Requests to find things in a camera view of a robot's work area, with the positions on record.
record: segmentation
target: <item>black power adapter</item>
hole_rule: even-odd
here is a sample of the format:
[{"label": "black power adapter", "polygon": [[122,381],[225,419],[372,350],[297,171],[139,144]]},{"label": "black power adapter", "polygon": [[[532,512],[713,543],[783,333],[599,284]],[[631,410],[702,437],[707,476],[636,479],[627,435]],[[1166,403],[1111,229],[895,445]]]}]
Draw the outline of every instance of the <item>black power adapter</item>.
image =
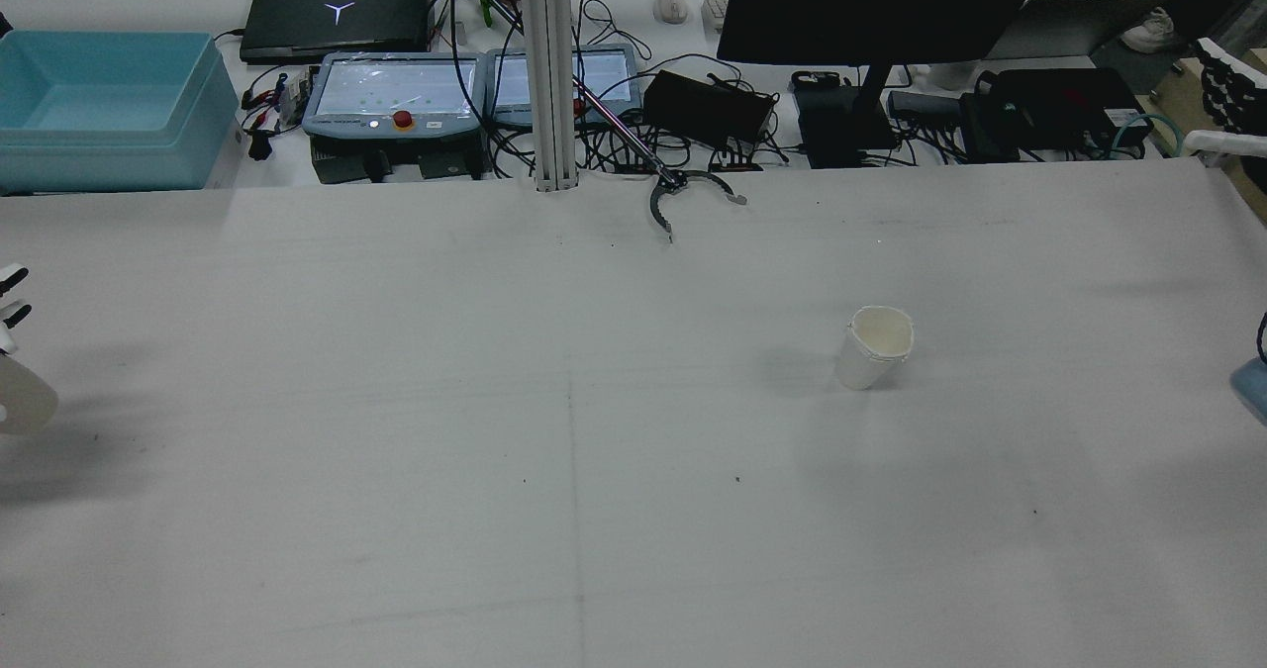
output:
[{"label": "black power adapter", "polygon": [[713,84],[658,72],[642,95],[644,120],[712,148],[750,153],[767,136],[775,98],[710,77]]}]

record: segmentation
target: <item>blue object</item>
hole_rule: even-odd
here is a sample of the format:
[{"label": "blue object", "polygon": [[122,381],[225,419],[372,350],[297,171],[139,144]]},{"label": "blue object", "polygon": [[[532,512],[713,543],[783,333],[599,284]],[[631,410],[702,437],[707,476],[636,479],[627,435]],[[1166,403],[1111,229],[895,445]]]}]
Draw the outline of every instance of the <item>blue object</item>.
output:
[{"label": "blue object", "polygon": [[1232,388],[1254,418],[1267,426],[1267,364],[1254,357],[1232,371]]},{"label": "blue object", "polygon": [[203,188],[237,105],[208,34],[14,30],[0,39],[0,188]]}]

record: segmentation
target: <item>white tabletop surface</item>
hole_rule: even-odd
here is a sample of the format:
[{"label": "white tabletop surface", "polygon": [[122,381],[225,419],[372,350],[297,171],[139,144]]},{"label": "white tabletop surface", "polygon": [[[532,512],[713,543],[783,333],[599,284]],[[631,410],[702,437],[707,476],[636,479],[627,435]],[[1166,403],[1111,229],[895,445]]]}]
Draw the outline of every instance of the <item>white tabletop surface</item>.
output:
[{"label": "white tabletop surface", "polygon": [[[13,667],[1267,658],[1267,234],[1194,160],[0,199]],[[869,392],[851,312],[915,318]]]},{"label": "white tabletop surface", "polygon": [[[573,10],[579,10],[579,1],[575,0]],[[704,0],[687,0],[691,4],[689,18],[685,23],[670,25],[660,23],[653,15],[655,0],[602,0],[614,14],[621,29],[628,30],[651,46],[651,58],[640,61],[641,67],[661,62],[670,57],[685,53],[704,53],[713,56],[717,51],[718,35],[706,28],[699,14]],[[251,0],[0,0],[0,11],[18,28],[27,29],[91,29],[91,30],[191,30],[205,32],[212,35],[223,33],[246,24],[247,14],[251,10]],[[597,8],[592,13],[599,13]],[[476,0],[457,0],[457,18],[462,23],[466,33],[466,44],[460,49],[464,52],[488,52],[500,48],[506,42],[507,24],[494,20],[493,28],[485,28],[476,10]],[[582,39],[599,32],[601,25],[589,20],[582,20]],[[512,35],[512,47],[521,47],[523,43],[518,35]],[[237,91],[245,91],[258,74],[266,72],[265,66],[246,66],[238,58],[238,39],[224,37],[219,41],[219,49],[224,56],[229,77]],[[436,48],[447,47],[443,42],[436,41]],[[1014,60],[993,61],[978,65],[978,71],[991,68],[995,71],[1014,67],[1090,67],[1091,61],[1086,57],[1060,57],[1049,60]],[[688,58],[668,65],[665,68],[683,74],[697,80],[706,80],[707,74],[730,76],[729,70],[721,65],[701,58]],[[788,94],[788,80],[793,71],[803,67],[767,66],[767,65],[740,65],[744,79],[751,82],[758,91],[779,93],[782,99],[775,106],[778,114],[778,131],[775,139],[782,146],[794,146],[799,143],[801,134],[797,131],[797,109],[791,94]],[[290,74],[298,74],[302,66],[286,68]],[[837,67],[841,75],[850,81],[858,82],[865,67]],[[941,90],[927,82],[927,66],[914,66],[915,87],[914,91],[935,94],[943,96],[958,96],[959,93]],[[275,75],[270,75],[264,84],[275,81]],[[897,70],[889,76],[893,85],[900,85],[906,75]],[[642,80],[640,86],[646,86],[650,80]],[[521,145],[531,148],[528,139],[522,139]],[[931,155],[931,150],[919,146],[920,162],[922,165],[938,165],[940,160]],[[257,162],[245,157],[245,147],[234,157],[234,167],[222,175],[217,172],[223,188],[262,188],[262,186],[294,186],[317,184],[317,172],[313,171],[308,142],[302,131],[290,132],[284,137],[272,141],[274,153],[267,161]],[[678,155],[666,153],[666,160]],[[898,158],[907,158],[908,152],[900,152]],[[698,148],[694,160],[701,165],[706,164],[708,151]],[[807,169],[808,162],[803,156],[792,156],[791,167]],[[772,155],[761,153],[758,157],[760,164],[769,167],[783,167],[783,164]],[[509,156],[500,158],[502,166],[512,175],[526,175],[522,166]],[[392,181],[421,181],[421,172],[411,166],[398,166]]]}]

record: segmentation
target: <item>black box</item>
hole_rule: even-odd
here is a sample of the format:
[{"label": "black box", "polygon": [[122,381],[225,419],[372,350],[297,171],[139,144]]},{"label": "black box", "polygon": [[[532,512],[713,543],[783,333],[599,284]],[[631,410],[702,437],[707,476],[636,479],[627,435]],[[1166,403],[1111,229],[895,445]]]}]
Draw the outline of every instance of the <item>black box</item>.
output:
[{"label": "black box", "polygon": [[[1019,148],[1106,148],[1119,127],[1143,113],[1115,70],[1011,70],[982,82],[991,136]],[[1139,146],[1152,131],[1153,123],[1140,119],[1119,146]]]}]

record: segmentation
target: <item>blue cable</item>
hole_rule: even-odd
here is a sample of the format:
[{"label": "blue cable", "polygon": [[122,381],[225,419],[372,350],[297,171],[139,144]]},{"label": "blue cable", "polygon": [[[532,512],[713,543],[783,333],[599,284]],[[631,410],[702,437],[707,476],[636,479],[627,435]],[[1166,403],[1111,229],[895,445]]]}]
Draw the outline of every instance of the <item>blue cable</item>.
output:
[{"label": "blue cable", "polygon": [[1175,155],[1176,157],[1183,155],[1183,132],[1180,131],[1178,125],[1176,125],[1176,123],[1169,120],[1168,118],[1163,117],[1163,114],[1144,113],[1144,114],[1135,114],[1130,119],[1126,119],[1125,124],[1117,127],[1117,134],[1112,137],[1112,143],[1109,146],[1109,150],[1105,151],[1105,158],[1112,156],[1112,152],[1117,150],[1119,145],[1121,145],[1121,137],[1126,136],[1128,127],[1142,119],[1157,119],[1158,122],[1162,122],[1163,124],[1171,127],[1171,132],[1175,133]]}]

